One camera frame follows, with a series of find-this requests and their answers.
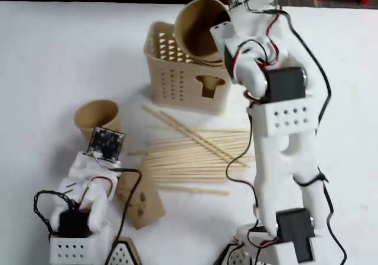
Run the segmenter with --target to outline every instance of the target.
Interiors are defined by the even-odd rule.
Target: wire
[[[105,261],[105,265],[108,264],[111,256],[112,256],[112,253],[113,253],[113,250],[115,249],[115,247],[117,246],[118,242],[119,242],[119,237],[120,237],[120,234],[122,232],[122,229],[123,229],[123,223],[125,221],[125,218],[126,218],[126,213],[128,211],[128,208],[129,208],[129,205],[130,205],[130,201],[131,201],[131,198],[136,190],[136,188],[138,187],[139,183],[141,182],[141,179],[142,179],[142,173],[140,172],[140,170],[138,169],[125,169],[125,168],[115,168],[115,169],[112,169],[112,168],[107,168],[108,170],[110,171],[113,171],[113,172],[133,172],[133,173],[136,173],[138,174],[138,179],[136,180],[133,188],[131,189],[130,191],[130,195],[128,197],[128,199],[126,200],[126,203],[125,203],[125,206],[123,208],[123,213],[122,213],[122,218],[121,218],[121,221],[120,221],[120,225],[119,225],[119,229],[118,229],[118,233],[114,239],[114,242],[113,242],[113,245],[112,245],[112,248],[110,249],[110,252],[109,254],[107,255],[107,258],[106,258],[106,261]]]
[[[348,255],[347,255],[345,248],[343,247],[343,245],[341,245],[341,243],[339,242],[339,240],[337,239],[336,235],[333,233],[333,230],[331,228],[331,218],[332,218],[333,213],[334,213],[334,208],[333,208],[333,204],[332,204],[330,194],[328,193],[327,187],[325,187],[324,182],[323,182],[323,191],[324,191],[325,199],[327,200],[328,206],[330,208],[330,213],[328,214],[328,217],[327,217],[327,228],[328,228],[328,231],[330,232],[330,235],[332,236],[333,240],[335,241],[335,243],[338,245],[338,247],[340,248],[340,250],[344,254],[343,260],[340,263],[340,265],[344,265],[345,262],[347,261]]]
[[[230,161],[228,163],[228,165],[226,166],[226,177],[230,181],[240,182],[241,184],[245,184],[245,185],[248,185],[249,187],[251,187],[251,189],[253,191],[253,194],[255,196],[256,207],[258,207],[259,206],[259,202],[258,202],[258,198],[257,198],[257,195],[256,195],[255,187],[250,182],[247,182],[247,181],[244,181],[244,180],[241,180],[241,179],[234,179],[234,178],[231,178],[229,176],[229,168],[230,168],[230,166],[233,163],[235,163],[237,160],[239,160],[241,157],[243,157],[248,152],[248,150],[250,148],[250,144],[252,142],[252,117],[250,115],[248,115],[248,118],[249,118],[249,123],[250,123],[250,132],[249,132],[248,145],[247,145],[246,149],[243,151],[243,153],[241,153],[239,156],[235,157],[232,161]]]
[[[255,265],[257,265],[257,263],[258,263],[261,250],[264,249],[264,248],[267,248],[269,246],[272,246],[272,245],[276,244],[277,242],[278,242],[277,238],[275,238],[274,240],[263,240],[260,243],[260,246],[257,246],[258,252],[256,253]]]
[[[325,100],[325,102],[323,104],[323,107],[322,107],[322,109],[321,109],[321,111],[319,113],[319,117],[318,117],[318,122],[320,124],[320,122],[321,122],[321,120],[322,120],[322,118],[324,116],[325,110],[327,109],[328,104],[329,104],[329,102],[331,100],[331,96],[332,96],[330,82],[328,81],[328,77],[327,77],[324,69],[322,68],[321,64],[319,63],[319,61],[315,57],[315,55],[312,53],[312,51],[306,45],[305,41],[298,34],[298,32],[294,29],[294,27],[292,25],[292,22],[291,22],[290,15],[286,11],[281,10],[281,9],[269,9],[269,10],[263,10],[263,11],[253,10],[253,9],[249,8],[249,5],[248,5],[247,2],[244,3],[244,6],[245,6],[245,8],[246,8],[246,10],[248,12],[255,13],[255,14],[276,14],[276,15],[283,15],[286,18],[286,20],[288,21],[289,29],[290,29],[291,33],[293,33],[293,35],[296,36],[296,38],[298,39],[298,41],[303,45],[303,47],[305,48],[305,50],[307,51],[307,53],[310,55],[310,57],[312,58],[312,60],[314,61],[314,63],[317,65],[320,73],[323,76],[325,86],[327,87],[327,98],[326,98],[326,100]]]
[[[323,183],[323,193],[324,193],[325,199],[327,200],[328,207],[330,208],[330,213],[327,216],[327,228],[328,228],[328,231],[330,232],[330,235],[332,236],[333,240],[335,241],[335,243],[338,245],[338,247],[340,248],[340,250],[344,254],[343,260],[340,263],[340,265],[344,265],[345,262],[347,261],[347,252],[346,252],[345,248],[341,245],[341,243],[339,242],[339,240],[337,239],[337,237],[335,236],[335,234],[333,233],[333,230],[331,228],[331,218],[334,214],[334,207],[333,207],[333,203],[332,203],[330,194],[328,193],[327,187],[325,186],[325,181],[328,182],[328,179],[320,171],[319,167],[318,167],[318,171],[319,171],[319,174],[314,179],[312,179],[312,180],[310,180],[309,182],[306,182],[306,183],[300,183],[295,178],[293,178],[293,179],[301,187],[308,187],[308,186],[310,186],[311,184],[313,184],[317,181],[321,181]]]
[[[110,194],[112,193],[112,190],[113,190],[113,187],[114,187],[112,180],[111,180],[110,178],[107,178],[106,176],[96,175],[96,176],[92,177],[92,178],[90,179],[90,181],[93,181],[93,180],[95,180],[95,179],[99,179],[99,178],[100,178],[100,179],[106,179],[107,181],[110,182],[110,190],[108,190],[108,192],[107,192],[107,194],[106,194],[106,196],[109,197]]]
[[[97,158],[97,157],[94,157],[94,158],[95,158],[96,162],[100,165],[101,168],[107,169],[108,171],[110,170],[107,166],[105,166],[105,165],[103,165],[101,163],[101,161],[99,160],[99,158]]]
[[[240,245],[238,245],[237,247],[235,247],[235,248],[230,252],[230,254],[229,254],[229,258],[227,259],[227,265],[230,265],[231,255],[232,255],[236,250],[241,249],[243,246],[244,246],[244,243],[241,243]]]
[[[239,59],[239,56],[241,54],[243,54],[244,52],[242,52],[242,48],[245,44],[247,44],[248,42],[255,42],[257,45],[259,45],[259,47],[263,50],[264,52],[264,55],[265,55],[265,61],[261,60],[261,59],[258,59],[258,61],[260,63],[258,63],[258,65],[262,65],[262,66],[266,66],[269,64],[269,60],[268,60],[268,54],[264,48],[264,46],[259,42],[259,41],[256,41],[255,39],[248,39],[248,40],[245,40],[243,41],[242,43],[240,43],[238,46],[237,46],[237,51],[235,53],[235,56],[234,56],[234,59],[233,59],[233,62],[232,62],[232,77],[235,77],[235,67],[236,67],[236,63]]]
[[[46,225],[48,233],[49,233],[49,235],[48,235],[49,240],[50,240],[50,236],[57,234],[57,232],[54,231],[53,228],[51,227],[50,221],[48,219],[46,219],[45,216],[43,216],[42,213],[38,210],[38,198],[41,194],[56,195],[59,198],[63,199],[67,203],[69,211],[76,211],[78,209],[79,205],[75,200],[69,198],[66,194],[61,193],[61,192],[52,191],[52,190],[41,190],[41,191],[37,192],[37,194],[34,196],[34,207],[33,207],[34,212],[38,215],[38,217]]]

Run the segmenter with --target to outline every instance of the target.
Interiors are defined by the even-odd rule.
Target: table surface
[[[0,3],[2,263],[48,263],[47,229],[33,213],[32,198],[40,189],[55,189],[76,153],[85,149],[73,123],[81,104],[100,98],[117,101],[129,151],[166,136],[151,128],[159,122],[141,110],[143,103],[151,104],[142,47],[149,25],[156,20],[174,22],[181,8]],[[378,11],[287,10],[333,88],[317,136],[319,164],[331,182],[333,229],[348,251],[348,264],[373,264],[378,235]],[[219,117],[167,110],[193,127],[247,127],[241,91],[232,87],[227,110]],[[254,172],[252,168],[247,177],[252,179]],[[144,264],[211,264],[236,228],[254,221],[247,188],[232,183],[219,188],[231,189],[231,194],[161,191],[167,215],[139,231],[127,224],[123,235],[132,237]],[[50,215],[52,209],[51,199],[42,198],[41,210]],[[113,204],[109,207],[114,228],[120,211]],[[335,244],[328,249],[331,264],[338,264],[339,249]]]

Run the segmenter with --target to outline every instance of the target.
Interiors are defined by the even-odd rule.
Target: paper cup
[[[224,68],[223,62],[221,60],[218,61],[204,61],[204,60],[196,60],[202,66],[209,66],[212,68]]]
[[[219,61],[220,56],[210,28],[229,20],[226,6],[220,1],[194,0],[177,16],[174,30],[176,42],[192,58]]]
[[[111,100],[95,100],[85,104],[75,112],[74,122],[88,143],[97,126],[121,132],[118,105]]]

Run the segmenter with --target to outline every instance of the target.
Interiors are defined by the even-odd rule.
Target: basket with holes
[[[144,46],[153,101],[159,106],[219,114],[231,80],[224,66],[203,66],[177,46],[174,25],[155,22]]]

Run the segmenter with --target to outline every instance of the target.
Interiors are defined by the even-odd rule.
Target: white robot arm
[[[236,241],[215,264],[250,264],[255,259],[255,264],[259,260],[272,265],[326,265],[329,261],[323,241],[328,237],[327,228],[334,237],[329,226],[329,210],[333,210],[324,186],[327,179],[317,167],[314,143],[330,88],[316,58],[292,28],[289,15],[271,9],[271,1],[239,0],[239,4],[230,7],[231,22],[217,24],[210,30],[232,82],[244,86],[245,96],[251,101],[247,112],[253,119],[257,169],[254,212],[263,225],[240,227]],[[316,91],[315,95],[314,91],[309,93],[309,83],[314,82],[312,75],[307,75],[305,67],[269,36],[275,21],[266,23],[264,34],[248,35],[249,30],[240,26],[246,23],[248,12],[266,14],[270,19],[274,14],[288,18],[291,30],[316,62],[327,84],[328,97],[320,115],[314,102]],[[281,147],[283,139],[288,141],[285,148]],[[297,208],[287,209],[278,203],[282,185],[288,180],[302,192],[302,204]],[[344,253],[344,264],[345,251],[334,239]]]
[[[114,260],[116,264],[141,263],[132,241],[120,238],[122,228],[113,238],[110,223],[105,219],[121,172],[140,174],[138,170],[121,168],[118,155],[123,137],[121,133],[96,127],[87,152],[77,154],[68,177],[58,189],[39,191],[34,197],[34,212],[50,233],[50,264],[104,265],[115,264]],[[140,179],[141,174],[130,191],[125,214]],[[55,208],[50,220],[38,210],[41,194],[54,195]]]

